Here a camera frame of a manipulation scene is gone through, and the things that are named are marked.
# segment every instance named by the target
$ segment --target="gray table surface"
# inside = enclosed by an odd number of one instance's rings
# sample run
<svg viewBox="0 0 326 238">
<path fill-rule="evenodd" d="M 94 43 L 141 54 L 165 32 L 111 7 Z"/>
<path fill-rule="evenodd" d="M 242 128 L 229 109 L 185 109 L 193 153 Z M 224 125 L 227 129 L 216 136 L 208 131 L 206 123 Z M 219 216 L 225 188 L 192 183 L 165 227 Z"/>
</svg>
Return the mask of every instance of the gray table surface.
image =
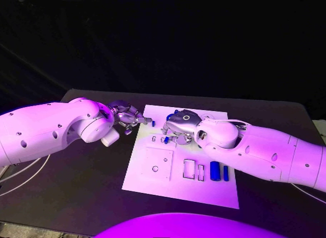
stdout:
<svg viewBox="0 0 326 238">
<path fill-rule="evenodd" d="M 103 103 L 123 99 L 141 111 L 150 104 L 228 112 L 231 119 L 323 145 L 307 111 L 297 103 L 75 89 L 67 92 L 62 102 L 77 97 Z M 143 215 L 188 212 L 242 221 L 288 237 L 326 236 L 326 205 L 290 184 L 264 181 L 239 171 L 239 210 L 121 190 L 137 130 L 129 136 L 121 133 L 108 148 L 100 141 L 87 144 L 78 140 L 55 153 L 35 179 L 0 197 L 0 222 L 94 236 Z M 6 182 L 0 193 L 32 176 L 42 163 Z M 16 171 L 28 164 L 20 164 Z M 312 188 L 307 191 L 326 199 L 324 193 Z"/>
</svg>

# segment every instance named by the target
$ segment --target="small blue object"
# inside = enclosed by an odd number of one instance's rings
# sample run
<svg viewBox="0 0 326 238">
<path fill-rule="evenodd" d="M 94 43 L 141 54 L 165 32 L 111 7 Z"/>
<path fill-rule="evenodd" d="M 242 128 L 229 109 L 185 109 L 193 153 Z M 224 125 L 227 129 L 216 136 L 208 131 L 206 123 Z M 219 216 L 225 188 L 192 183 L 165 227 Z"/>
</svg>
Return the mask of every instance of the small blue object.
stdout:
<svg viewBox="0 0 326 238">
<path fill-rule="evenodd" d="M 221 181 L 221 163 L 216 161 L 211 162 L 211 180 Z"/>
<path fill-rule="evenodd" d="M 224 165 L 224 180 L 229 181 L 229 167 Z"/>
<path fill-rule="evenodd" d="M 169 114 L 169 115 L 167 115 L 167 117 L 166 117 L 166 121 L 169 120 L 169 118 L 170 118 L 172 115 L 173 115 L 173 114 Z"/>
<path fill-rule="evenodd" d="M 165 137 L 165 144 L 167 144 L 169 143 L 169 137 L 166 136 Z"/>
</svg>

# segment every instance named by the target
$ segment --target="black curtain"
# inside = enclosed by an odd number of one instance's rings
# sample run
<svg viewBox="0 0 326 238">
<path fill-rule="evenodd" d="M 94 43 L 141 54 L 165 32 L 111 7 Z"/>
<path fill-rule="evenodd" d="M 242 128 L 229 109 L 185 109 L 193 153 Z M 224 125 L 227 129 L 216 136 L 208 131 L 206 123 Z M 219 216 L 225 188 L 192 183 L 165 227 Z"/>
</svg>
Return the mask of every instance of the black curtain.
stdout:
<svg viewBox="0 0 326 238">
<path fill-rule="evenodd" d="M 0 113 L 69 88 L 293 101 L 326 117 L 326 5 L 0 1 Z"/>
</svg>

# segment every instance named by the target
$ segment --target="white platform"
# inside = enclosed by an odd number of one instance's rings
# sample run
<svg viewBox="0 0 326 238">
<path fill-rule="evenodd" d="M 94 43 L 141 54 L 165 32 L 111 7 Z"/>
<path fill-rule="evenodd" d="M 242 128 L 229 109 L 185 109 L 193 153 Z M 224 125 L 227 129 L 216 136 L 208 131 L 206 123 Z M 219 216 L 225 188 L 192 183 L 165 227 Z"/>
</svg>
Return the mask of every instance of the white platform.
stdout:
<svg viewBox="0 0 326 238">
<path fill-rule="evenodd" d="M 166 116 L 175 110 L 170 108 L 146 105 L 144 117 L 153 118 L 156 126 L 140 125 L 139 135 L 133 148 L 123 189 L 188 201 L 195 201 L 224 207 L 239 209 L 237 194 L 235 170 L 229 167 L 229 181 L 224 181 L 224 164 L 221 164 L 221 181 L 212 181 L 209 163 L 212 159 L 193 142 L 189 145 L 162 143 L 162 127 Z M 228 119 L 228 113 L 189 109 L 203 118 Z M 183 161 L 195 161 L 195 179 L 183 178 Z M 198 167 L 203 165 L 205 178 L 198 180 Z"/>
</svg>

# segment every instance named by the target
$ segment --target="dark table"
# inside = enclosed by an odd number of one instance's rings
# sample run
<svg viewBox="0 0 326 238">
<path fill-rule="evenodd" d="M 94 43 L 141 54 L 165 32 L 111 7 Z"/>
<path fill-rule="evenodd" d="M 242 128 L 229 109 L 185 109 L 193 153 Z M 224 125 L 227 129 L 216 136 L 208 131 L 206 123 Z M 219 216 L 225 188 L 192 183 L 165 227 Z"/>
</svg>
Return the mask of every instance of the dark table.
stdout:
<svg viewBox="0 0 326 238">
<path fill-rule="evenodd" d="M 69 90 L 62 102 L 77 97 L 108 103 L 228 112 L 231 119 L 277 129 L 310 143 L 323 140 L 303 105 L 290 102 L 185 97 Z M 107 148 L 101 142 L 78 140 L 55 153 L 35 179 L 0 198 L 0 222 L 94 236 L 116 224 L 165 212 L 206 214 L 242 221 L 288 237 L 326 237 L 326 205 L 290 184 L 264 181 L 237 171 L 241 209 L 178 200 L 121 190 L 139 127 Z M 36 172 L 39 162 L 2 187 L 16 187 Z M 18 166 L 19 171 L 28 163 Z M 306 188 L 326 199 L 326 194 Z"/>
</svg>

